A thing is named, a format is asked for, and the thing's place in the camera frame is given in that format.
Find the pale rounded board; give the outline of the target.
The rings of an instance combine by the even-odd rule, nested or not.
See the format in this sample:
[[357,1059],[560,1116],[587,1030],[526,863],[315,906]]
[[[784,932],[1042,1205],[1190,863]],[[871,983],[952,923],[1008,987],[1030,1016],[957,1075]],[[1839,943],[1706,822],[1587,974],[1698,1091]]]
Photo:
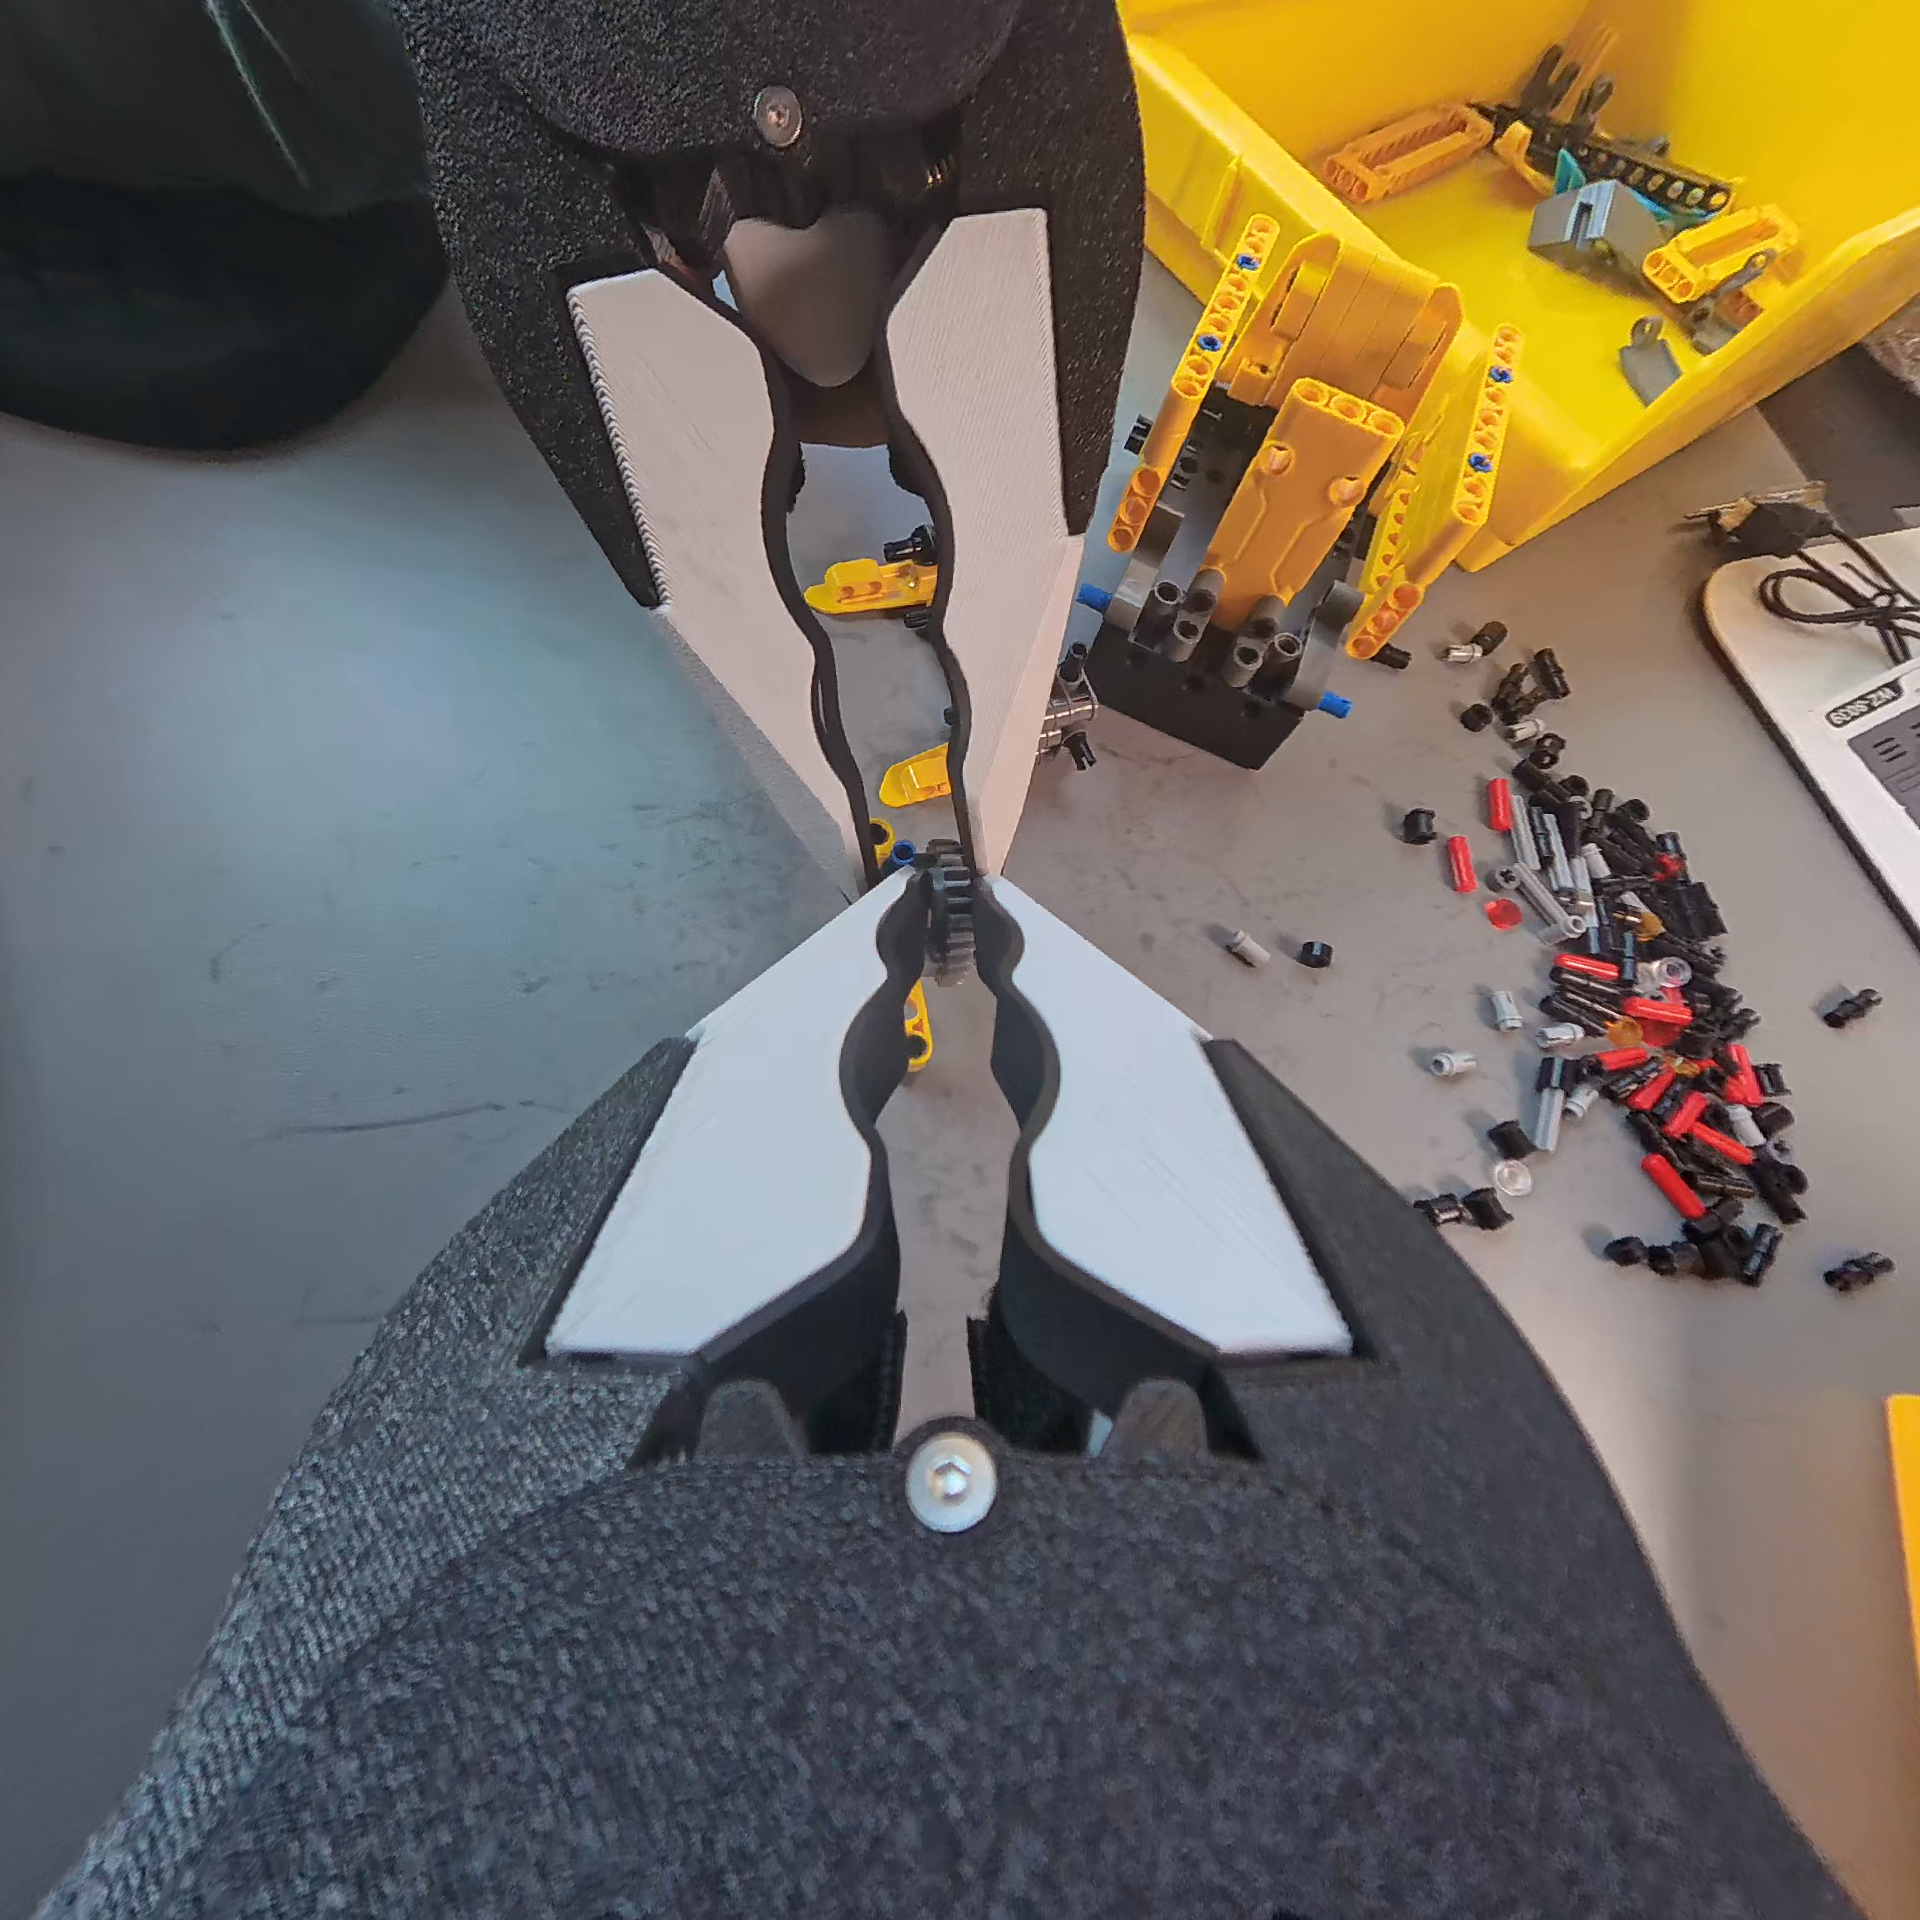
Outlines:
[[1699,605],[1706,635],[1802,786],[1824,807],[1907,930],[1918,927],[1918,826],[1880,795],[1856,756],[1821,739],[1816,708],[1880,682],[1894,668],[1859,626],[1813,629],[1759,603],[1771,560],[1737,560],[1709,576]]

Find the large yellow black lego model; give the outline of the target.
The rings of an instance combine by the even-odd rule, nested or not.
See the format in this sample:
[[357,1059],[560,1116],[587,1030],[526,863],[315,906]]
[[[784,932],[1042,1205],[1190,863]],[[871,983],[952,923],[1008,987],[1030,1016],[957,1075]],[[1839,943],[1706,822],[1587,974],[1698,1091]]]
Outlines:
[[1081,586],[1096,631],[1063,668],[1099,714],[1256,770],[1350,714],[1343,662],[1408,662],[1402,626],[1491,523],[1523,335],[1496,325],[1453,368],[1453,284],[1267,211],[1232,239],[1126,438],[1126,566]]

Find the grey yellow lego rack assembly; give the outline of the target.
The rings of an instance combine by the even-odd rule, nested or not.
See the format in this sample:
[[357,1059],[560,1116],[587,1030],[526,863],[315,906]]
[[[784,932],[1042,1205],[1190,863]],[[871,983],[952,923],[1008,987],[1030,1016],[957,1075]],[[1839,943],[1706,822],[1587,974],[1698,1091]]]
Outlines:
[[[855,558],[830,565],[824,576],[803,590],[803,597],[815,612],[834,616],[889,614],[926,637],[929,603],[939,582],[937,558],[937,536],[923,523],[905,540],[883,543],[878,560]],[[1089,684],[1088,647],[1078,640],[1066,645],[1053,668],[1038,762],[1066,756],[1077,770],[1089,770],[1096,763],[1096,750],[1089,740],[1096,714],[1099,702]],[[879,805],[886,808],[945,800],[951,794],[945,746],[893,763],[879,780]]]

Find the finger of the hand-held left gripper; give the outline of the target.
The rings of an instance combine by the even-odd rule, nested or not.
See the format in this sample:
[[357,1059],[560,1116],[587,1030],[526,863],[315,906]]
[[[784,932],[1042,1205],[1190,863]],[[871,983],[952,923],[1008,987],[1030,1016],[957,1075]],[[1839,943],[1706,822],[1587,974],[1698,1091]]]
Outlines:
[[735,311],[667,272],[587,278],[567,311],[657,587],[655,621],[803,852],[869,883],[850,752],[815,726],[824,635],[770,512],[800,451],[784,383]]
[[1051,322],[1039,207],[951,220],[883,322],[895,408],[935,485],[935,626],[967,708],[957,797],[987,876],[1017,836],[1083,558]]

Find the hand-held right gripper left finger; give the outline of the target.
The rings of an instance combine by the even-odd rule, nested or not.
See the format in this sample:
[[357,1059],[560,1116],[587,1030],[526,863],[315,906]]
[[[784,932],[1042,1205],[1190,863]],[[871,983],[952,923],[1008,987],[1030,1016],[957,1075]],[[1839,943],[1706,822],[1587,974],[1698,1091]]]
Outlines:
[[891,1395],[897,1235],[878,1116],[907,1072],[921,876],[895,872],[685,1032],[544,1327],[545,1360],[770,1386],[817,1452]]

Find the pile of small lego pins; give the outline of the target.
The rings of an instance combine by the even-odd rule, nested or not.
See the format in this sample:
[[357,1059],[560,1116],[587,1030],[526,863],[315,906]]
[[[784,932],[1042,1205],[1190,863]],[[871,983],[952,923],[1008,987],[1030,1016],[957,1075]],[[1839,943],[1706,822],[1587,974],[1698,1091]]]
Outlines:
[[1725,923],[1681,836],[1659,829],[1642,800],[1562,766],[1567,740],[1551,708],[1567,694],[1566,668],[1542,647],[1513,656],[1490,694],[1457,714],[1463,730],[1490,731],[1515,755],[1480,786],[1501,866],[1479,861],[1459,831],[1440,836],[1425,807],[1399,826],[1401,844],[1442,847],[1449,888],[1477,900],[1490,927],[1528,932],[1545,962],[1531,1004],[1482,991],[1491,1030],[1533,1052],[1528,1108],[1485,1130],[1491,1165],[1480,1186],[1411,1206],[1440,1232],[1511,1224],[1533,1164],[1606,1108],[1674,1235],[1606,1238],[1602,1259],[1759,1288],[1786,1229],[1808,1218],[1785,1072],[1747,1047],[1759,1011],[1725,976]]

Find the lego instruction booklet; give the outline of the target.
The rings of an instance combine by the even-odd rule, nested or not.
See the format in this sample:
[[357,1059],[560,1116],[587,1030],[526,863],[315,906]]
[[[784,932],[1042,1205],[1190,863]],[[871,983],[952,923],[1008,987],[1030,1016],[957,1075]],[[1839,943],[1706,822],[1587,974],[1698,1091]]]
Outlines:
[[1918,662],[1816,708],[1821,739],[1850,752],[1872,786],[1918,826]]

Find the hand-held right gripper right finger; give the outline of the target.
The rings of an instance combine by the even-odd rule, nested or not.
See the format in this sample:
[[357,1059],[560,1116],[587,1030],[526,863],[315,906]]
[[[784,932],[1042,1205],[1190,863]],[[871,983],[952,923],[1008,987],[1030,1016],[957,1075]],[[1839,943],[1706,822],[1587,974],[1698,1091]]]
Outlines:
[[975,898],[1015,1119],[978,1420],[1026,1454],[1267,1454],[1259,1391],[1353,1333],[1211,1036],[1005,877]]

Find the yellow lego beam with black pins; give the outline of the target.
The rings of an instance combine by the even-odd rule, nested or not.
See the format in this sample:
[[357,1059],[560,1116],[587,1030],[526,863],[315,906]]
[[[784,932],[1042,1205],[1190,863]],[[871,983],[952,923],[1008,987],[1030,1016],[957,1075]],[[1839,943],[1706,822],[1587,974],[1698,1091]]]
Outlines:
[[[889,877],[893,872],[911,872],[921,861],[919,845],[905,842],[895,831],[895,828],[882,816],[871,816],[869,839],[882,877]],[[907,1072],[917,1075],[929,1062],[931,1056],[931,1032],[926,1005],[926,989],[919,980],[909,987],[905,996],[903,1032],[907,1050]]]

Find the long black lego beam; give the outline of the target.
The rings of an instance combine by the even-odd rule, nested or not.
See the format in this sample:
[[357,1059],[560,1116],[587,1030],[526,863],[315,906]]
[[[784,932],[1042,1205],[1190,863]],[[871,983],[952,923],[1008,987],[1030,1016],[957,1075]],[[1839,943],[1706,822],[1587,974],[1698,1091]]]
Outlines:
[[1606,56],[1598,40],[1585,52],[1551,43],[1513,101],[1474,103],[1495,132],[1490,152],[1545,199],[1611,181],[1667,224],[1702,224],[1728,211],[1734,184],[1673,159],[1662,138],[1599,131],[1616,92]]

